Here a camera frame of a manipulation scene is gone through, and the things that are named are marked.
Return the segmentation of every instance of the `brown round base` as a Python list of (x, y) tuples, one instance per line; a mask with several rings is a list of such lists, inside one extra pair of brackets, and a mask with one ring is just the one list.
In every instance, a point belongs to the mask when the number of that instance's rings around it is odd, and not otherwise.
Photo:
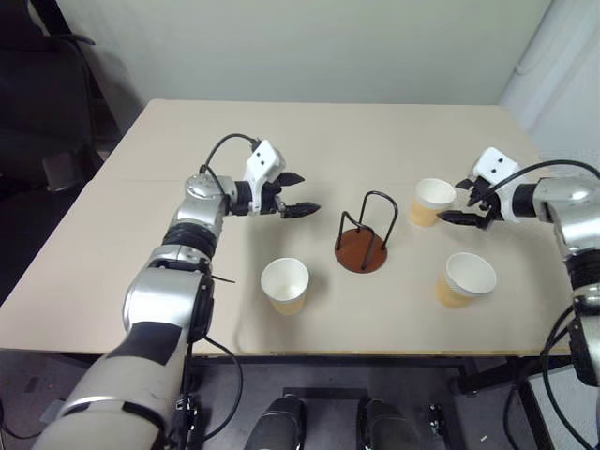
[(357, 274), (368, 274), (379, 269), (387, 258), (387, 249), (382, 248), (383, 240), (375, 234), (373, 252), (367, 261), (367, 267), (361, 268), (368, 250), (371, 234), (366, 231), (348, 230), (341, 235), (341, 246), (336, 250), (337, 261), (348, 270)]

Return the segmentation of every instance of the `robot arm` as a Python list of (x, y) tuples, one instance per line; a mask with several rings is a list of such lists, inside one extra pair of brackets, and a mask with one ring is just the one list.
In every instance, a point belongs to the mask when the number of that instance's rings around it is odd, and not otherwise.
[(191, 176), (162, 244), (131, 283), (123, 306), (127, 335), (75, 387), (36, 449), (162, 448), (179, 398), (188, 344), (204, 338), (213, 313), (212, 258), (223, 218), (279, 212), (302, 217), (315, 203), (287, 206), (282, 186), (304, 181), (263, 141), (245, 179)]
[(552, 223), (573, 288), (575, 319), (569, 325), (571, 354), (579, 379), (600, 384), (600, 180), (589, 177), (543, 178), (528, 183), (520, 176), (491, 195), (486, 191), (518, 165), (495, 148), (489, 148), (473, 169), (474, 181), (458, 188), (472, 189), (471, 200), (483, 199), (485, 217), (462, 211), (445, 211), (440, 218), (459, 225), (487, 228), (493, 220), (538, 218)]

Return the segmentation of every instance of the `beige tabletop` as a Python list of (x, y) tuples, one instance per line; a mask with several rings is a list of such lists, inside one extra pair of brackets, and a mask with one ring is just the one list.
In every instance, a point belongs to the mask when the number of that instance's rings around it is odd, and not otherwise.
[[(0, 347), (104, 353), (124, 336), (129, 282), (159, 245), (183, 199), (183, 181), (230, 132), (269, 139), (288, 170), (307, 181), (286, 203), (311, 201), (310, 217), (227, 217), (213, 260), (210, 335), (236, 353), (530, 354), (569, 303), (551, 227), (528, 219), (490, 230), (407, 220), (415, 183), (462, 179), (489, 146), (528, 164), (537, 151), (508, 111), (494, 106), (250, 103), (154, 100), (118, 145), (0, 307)], [(241, 178), (243, 142), (224, 145), (217, 173)], [(334, 242), (342, 210), (357, 215), (367, 190), (400, 206), (388, 260), (377, 272), (342, 268)], [(391, 217), (374, 199), (366, 222), (380, 234)], [(434, 284), (445, 259), (472, 251), (498, 273), (487, 298), (451, 309)], [(307, 304), (291, 317), (264, 298), (259, 276), (281, 256), (310, 272)], [(217, 353), (199, 343), (195, 353)]]

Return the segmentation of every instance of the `white paper cup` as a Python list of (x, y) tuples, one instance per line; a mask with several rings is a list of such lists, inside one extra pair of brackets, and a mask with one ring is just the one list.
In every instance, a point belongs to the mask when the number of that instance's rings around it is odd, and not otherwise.
[(447, 307), (467, 306), (496, 287), (496, 271), (481, 256), (455, 253), (446, 261), (444, 273), (438, 278), (435, 293)]
[(437, 178), (425, 178), (419, 181), (414, 192), (411, 222), (421, 227), (430, 227), (438, 219), (438, 213), (448, 209), (457, 192), (450, 183)]
[(292, 315), (304, 306), (308, 269), (295, 258), (280, 258), (262, 271), (261, 287), (281, 314)]

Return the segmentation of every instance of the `white wall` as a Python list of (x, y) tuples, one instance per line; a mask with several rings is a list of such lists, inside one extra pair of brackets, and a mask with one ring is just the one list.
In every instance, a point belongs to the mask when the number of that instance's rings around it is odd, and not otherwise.
[(126, 128), (151, 98), (496, 103), (549, 0), (58, 0)]
[(600, 1), (553, 2), (501, 104), (543, 158), (600, 167)]

